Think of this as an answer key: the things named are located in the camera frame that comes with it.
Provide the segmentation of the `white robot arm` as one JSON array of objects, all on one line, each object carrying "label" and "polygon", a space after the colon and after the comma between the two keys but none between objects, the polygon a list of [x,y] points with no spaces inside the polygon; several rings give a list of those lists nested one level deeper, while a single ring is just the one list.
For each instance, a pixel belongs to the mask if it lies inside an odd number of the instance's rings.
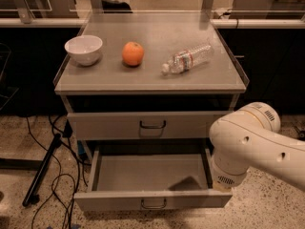
[{"label": "white robot arm", "polygon": [[279,130],[277,112],[263,102],[218,118],[209,132],[213,182],[236,187],[254,167],[305,191],[305,142]]}]

